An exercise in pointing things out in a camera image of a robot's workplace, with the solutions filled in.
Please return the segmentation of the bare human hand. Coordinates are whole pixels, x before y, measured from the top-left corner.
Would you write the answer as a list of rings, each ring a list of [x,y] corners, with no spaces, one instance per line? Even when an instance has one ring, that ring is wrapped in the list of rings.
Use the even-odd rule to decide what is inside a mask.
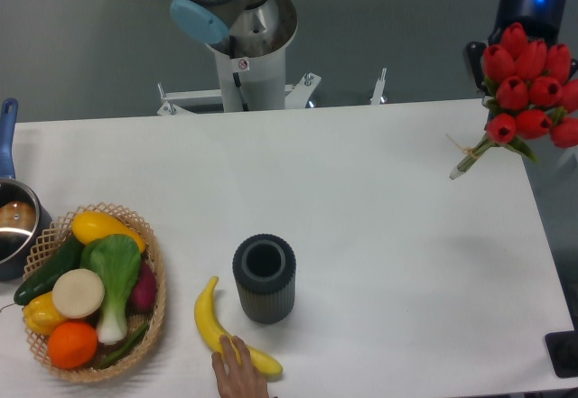
[[[213,373],[222,398],[269,398],[265,377],[253,366],[245,342],[237,336],[219,337],[221,352],[211,355]]]

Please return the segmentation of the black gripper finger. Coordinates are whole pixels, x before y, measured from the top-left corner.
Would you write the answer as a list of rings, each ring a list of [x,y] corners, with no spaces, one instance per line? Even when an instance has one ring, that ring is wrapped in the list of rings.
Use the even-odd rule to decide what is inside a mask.
[[[468,42],[464,47],[464,60],[466,68],[473,79],[477,89],[484,89],[484,72],[482,68],[483,53],[487,47],[486,42]]]

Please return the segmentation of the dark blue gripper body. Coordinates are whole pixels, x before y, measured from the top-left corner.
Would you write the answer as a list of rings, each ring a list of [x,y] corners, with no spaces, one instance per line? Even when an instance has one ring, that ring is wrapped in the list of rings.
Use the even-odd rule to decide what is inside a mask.
[[[548,47],[558,43],[566,0],[499,0],[488,44],[499,43],[506,29],[520,23],[530,41],[541,40]]]

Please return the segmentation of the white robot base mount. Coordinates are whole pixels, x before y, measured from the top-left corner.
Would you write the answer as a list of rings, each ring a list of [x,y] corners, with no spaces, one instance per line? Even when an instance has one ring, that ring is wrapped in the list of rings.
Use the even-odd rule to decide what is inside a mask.
[[[310,71],[293,84],[285,82],[285,50],[260,57],[232,58],[216,49],[219,88],[197,91],[165,92],[160,95],[159,116],[183,116],[205,106],[220,106],[226,113],[276,109],[314,108],[313,95],[322,77]]]

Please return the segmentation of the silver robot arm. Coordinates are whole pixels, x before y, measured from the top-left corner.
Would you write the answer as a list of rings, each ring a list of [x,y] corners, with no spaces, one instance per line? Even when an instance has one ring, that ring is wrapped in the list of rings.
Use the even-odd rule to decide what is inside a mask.
[[[493,28],[482,42],[469,42],[463,53],[470,73],[481,81],[483,49],[497,44],[508,27],[519,23],[529,42],[558,42],[566,0],[499,0]],[[285,76],[285,51],[298,29],[291,0],[172,0],[170,15],[192,39],[217,59],[256,64],[267,86]]]

